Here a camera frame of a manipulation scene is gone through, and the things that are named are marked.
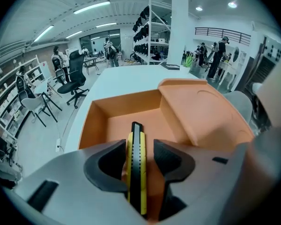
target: railing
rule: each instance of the railing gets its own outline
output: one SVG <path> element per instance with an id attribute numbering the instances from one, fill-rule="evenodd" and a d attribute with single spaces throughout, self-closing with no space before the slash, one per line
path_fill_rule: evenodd
<path id="1" fill-rule="evenodd" d="M 196 28 L 196 35 L 205 35 L 213 37 L 228 37 L 229 41 L 234 41 L 249 46 L 251 41 L 251 36 L 242 32 L 237 32 L 228 29 L 220 28 Z"/>

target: window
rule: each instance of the window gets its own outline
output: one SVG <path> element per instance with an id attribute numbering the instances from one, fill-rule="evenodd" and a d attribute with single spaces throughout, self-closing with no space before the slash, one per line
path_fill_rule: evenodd
<path id="1" fill-rule="evenodd" d="M 121 38 L 120 38 L 120 30 L 110 30 L 104 32 L 98 32 L 91 35 L 87 35 L 85 37 L 80 38 L 81 48 L 85 47 L 89 50 L 89 53 L 96 53 L 99 51 L 103 51 L 103 45 L 105 39 L 109 38 L 115 48 L 118 48 L 121 51 Z"/>

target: orange tray compartment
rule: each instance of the orange tray compartment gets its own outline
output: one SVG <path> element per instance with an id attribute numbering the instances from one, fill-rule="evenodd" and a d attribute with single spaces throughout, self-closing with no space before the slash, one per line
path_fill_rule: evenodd
<path id="1" fill-rule="evenodd" d="M 147 211 L 152 222 L 158 221 L 164 187 L 154 161 L 154 139 L 233 151 L 254 137 L 238 111 L 206 80 L 165 79 L 157 90 L 93 101 L 79 149 L 127 139 L 133 121 L 143 124 L 146 135 Z"/>

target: ceiling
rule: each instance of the ceiling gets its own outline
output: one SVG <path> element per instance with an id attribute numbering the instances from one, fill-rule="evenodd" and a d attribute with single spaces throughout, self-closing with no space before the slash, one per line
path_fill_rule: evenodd
<path id="1" fill-rule="evenodd" d="M 49 25 L 54 25 L 39 42 L 65 39 L 77 31 L 117 22 L 133 23 L 148 0 L 110 0 L 111 4 L 75 15 L 73 12 L 107 0 L 25 0 L 9 21 L 1 46 L 15 41 L 34 41 Z"/>
<path id="2" fill-rule="evenodd" d="M 132 25 L 148 4 L 148 0 L 109 0 L 110 5 L 90 9 L 80 14 L 73 12 L 107 0 L 19 0 L 0 31 L 0 50 L 17 44 L 29 46 L 50 25 L 54 27 L 33 45 L 64 41 L 75 32 L 96 33 L 96 26 L 116 22 Z M 171 4 L 171 0 L 152 0 Z M 236 1 L 238 7 L 231 9 L 228 2 Z M 160 17 L 170 22 L 170 10 L 156 7 Z M 218 15 L 235 15 L 260 20 L 275 26 L 274 19 L 259 0 L 189 0 L 189 12 L 198 18 Z"/>

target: white counter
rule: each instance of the white counter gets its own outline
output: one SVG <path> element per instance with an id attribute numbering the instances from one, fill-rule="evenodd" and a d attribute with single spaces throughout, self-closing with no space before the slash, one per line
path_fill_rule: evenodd
<path id="1" fill-rule="evenodd" d="M 79 108 L 67 139 L 65 152 L 78 149 L 83 123 L 93 100 L 154 90 L 165 78 L 197 79 L 190 73 L 186 74 L 180 70 L 167 70 L 161 65 L 137 65 L 105 69 Z"/>

